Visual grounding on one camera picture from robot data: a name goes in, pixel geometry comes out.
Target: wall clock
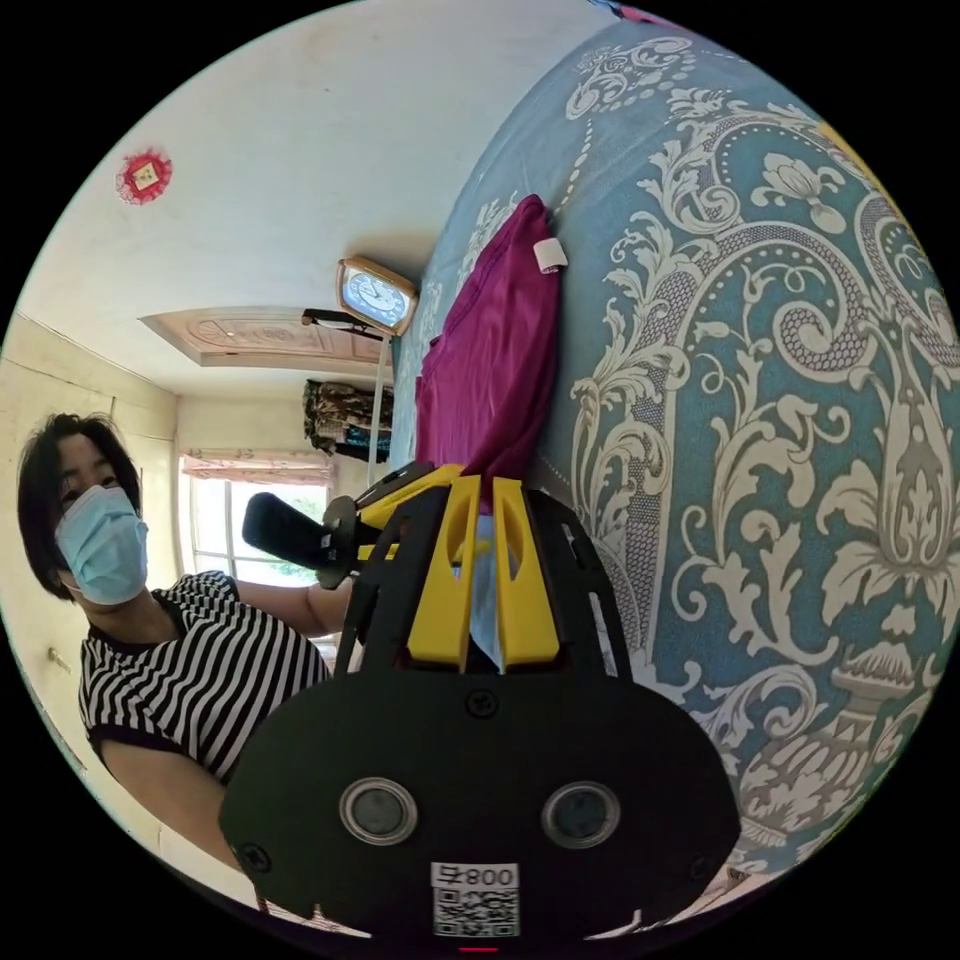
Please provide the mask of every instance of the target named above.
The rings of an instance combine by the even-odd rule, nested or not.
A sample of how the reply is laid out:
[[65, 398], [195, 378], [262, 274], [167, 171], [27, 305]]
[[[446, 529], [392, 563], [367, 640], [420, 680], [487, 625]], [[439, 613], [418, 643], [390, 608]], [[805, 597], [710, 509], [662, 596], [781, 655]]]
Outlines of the wall clock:
[[365, 257], [347, 257], [337, 269], [337, 302], [344, 313], [386, 336], [399, 337], [413, 319], [417, 289]]

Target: screw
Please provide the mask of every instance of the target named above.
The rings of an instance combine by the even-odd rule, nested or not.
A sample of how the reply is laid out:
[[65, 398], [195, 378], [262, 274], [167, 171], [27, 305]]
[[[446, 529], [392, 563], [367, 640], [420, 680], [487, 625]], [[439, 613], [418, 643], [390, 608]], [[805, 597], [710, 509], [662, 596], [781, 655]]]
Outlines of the screw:
[[270, 858], [255, 843], [247, 843], [240, 849], [240, 859], [255, 873], [270, 872]]
[[691, 880], [696, 880], [698, 882], [700, 880], [709, 880], [713, 873], [713, 866], [707, 857], [697, 857], [697, 859], [690, 864]]
[[475, 720], [487, 720], [500, 707], [500, 701], [489, 690], [473, 690], [465, 701], [467, 713]]

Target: qr code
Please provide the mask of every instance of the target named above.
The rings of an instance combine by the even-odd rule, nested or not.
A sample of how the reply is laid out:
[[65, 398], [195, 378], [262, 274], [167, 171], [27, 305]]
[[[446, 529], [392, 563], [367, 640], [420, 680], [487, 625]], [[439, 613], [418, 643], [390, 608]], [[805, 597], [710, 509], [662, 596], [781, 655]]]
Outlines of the qr code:
[[433, 930], [441, 937], [516, 937], [520, 934], [520, 891], [433, 891]]

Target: hanging clothes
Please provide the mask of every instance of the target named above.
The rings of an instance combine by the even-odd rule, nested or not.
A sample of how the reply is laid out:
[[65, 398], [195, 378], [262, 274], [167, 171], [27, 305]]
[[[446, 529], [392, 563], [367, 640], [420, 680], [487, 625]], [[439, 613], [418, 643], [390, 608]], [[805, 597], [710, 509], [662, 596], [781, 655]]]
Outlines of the hanging clothes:
[[523, 480], [553, 402], [566, 263], [540, 198], [528, 196], [481, 252], [416, 385], [416, 459]]
[[[308, 380], [303, 389], [303, 433], [315, 450], [366, 461], [373, 425], [373, 391], [346, 383]], [[390, 454], [393, 391], [384, 388], [377, 438], [377, 462]]]

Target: camera lens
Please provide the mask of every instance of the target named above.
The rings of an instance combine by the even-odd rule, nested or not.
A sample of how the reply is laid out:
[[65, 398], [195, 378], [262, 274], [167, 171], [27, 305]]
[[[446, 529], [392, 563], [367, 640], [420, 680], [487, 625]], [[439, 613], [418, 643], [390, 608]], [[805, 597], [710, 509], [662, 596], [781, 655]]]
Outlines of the camera lens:
[[376, 846], [402, 843], [417, 825], [417, 805], [409, 792], [379, 777], [358, 780], [340, 799], [340, 819], [358, 840]]
[[620, 803], [599, 783], [571, 783], [554, 792], [543, 808], [543, 829], [570, 850], [603, 843], [620, 822]]

